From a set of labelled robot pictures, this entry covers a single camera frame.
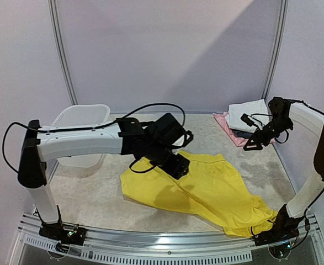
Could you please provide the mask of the white t-shirt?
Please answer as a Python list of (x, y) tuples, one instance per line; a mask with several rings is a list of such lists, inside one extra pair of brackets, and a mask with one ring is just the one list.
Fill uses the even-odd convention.
[[(241, 120), (241, 116), (246, 115), (254, 125), (249, 126)], [(252, 133), (256, 126), (262, 128), (270, 122), (268, 108), (264, 99), (229, 105), (226, 121), (230, 129)]]

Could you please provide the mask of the yellow garment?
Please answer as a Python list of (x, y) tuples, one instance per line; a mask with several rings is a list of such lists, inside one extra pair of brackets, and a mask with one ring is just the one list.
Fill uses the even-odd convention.
[(277, 212), (264, 200), (252, 195), (240, 173), (223, 155), (180, 152), (190, 161), (189, 172), (179, 180), (145, 158), (133, 172), (121, 176), (124, 196), (163, 210), (197, 215), (223, 228), (225, 234), (251, 237), (273, 227)]

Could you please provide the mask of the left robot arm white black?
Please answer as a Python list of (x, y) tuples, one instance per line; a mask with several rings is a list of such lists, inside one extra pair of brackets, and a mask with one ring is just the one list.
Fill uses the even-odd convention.
[(188, 173), (189, 160), (175, 150), (193, 141), (193, 134), (171, 114), (156, 121), (140, 122), (124, 116), (103, 125), (48, 128), (31, 121), (22, 145), (18, 181), (34, 199), (46, 231), (56, 240), (67, 235), (46, 178), (48, 160), (92, 154), (132, 155), (149, 160), (174, 179)]

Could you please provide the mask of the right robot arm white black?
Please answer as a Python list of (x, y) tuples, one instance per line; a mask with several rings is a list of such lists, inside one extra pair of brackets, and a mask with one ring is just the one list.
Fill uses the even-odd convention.
[(297, 173), (308, 175), (297, 194), (278, 212), (269, 231), (261, 236), (272, 236), (276, 241), (283, 240), (294, 232), (307, 212), (324, 192), (324, 112), (302, 100), (274, 97), (269, 101), (271, 120), (255, 130), (244, 146), (246, 151), (258, 151), (276, 140), (281, 133), (288, 134), (296, 125), (310, 134), (308, 143), (303, 140), (293, 144), (298, 151), (294, 160), (299, 162)]

